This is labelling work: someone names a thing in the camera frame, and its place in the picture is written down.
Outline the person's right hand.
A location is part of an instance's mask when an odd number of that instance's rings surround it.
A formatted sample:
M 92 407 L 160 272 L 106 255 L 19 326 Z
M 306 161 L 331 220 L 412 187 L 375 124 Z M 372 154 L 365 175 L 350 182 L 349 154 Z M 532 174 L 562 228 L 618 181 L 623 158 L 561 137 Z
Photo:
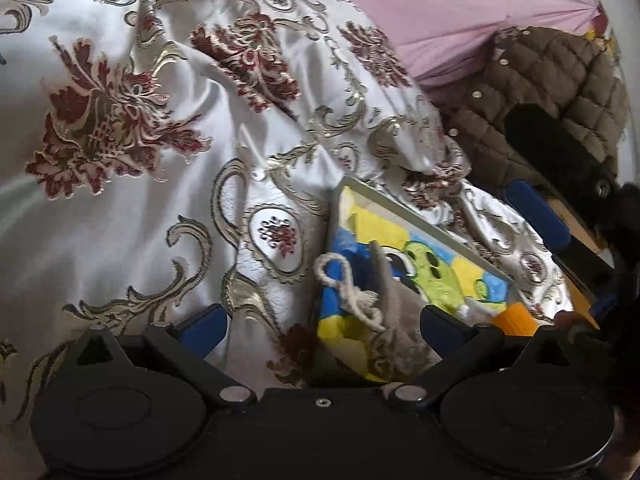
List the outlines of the person's right hand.
M 576 312 L 561 311 L 554 327 L 567 336 L 616 409 L 616 430 L 600 465 L 603 479 L 639 478 L 639 346 L 611 340 Z

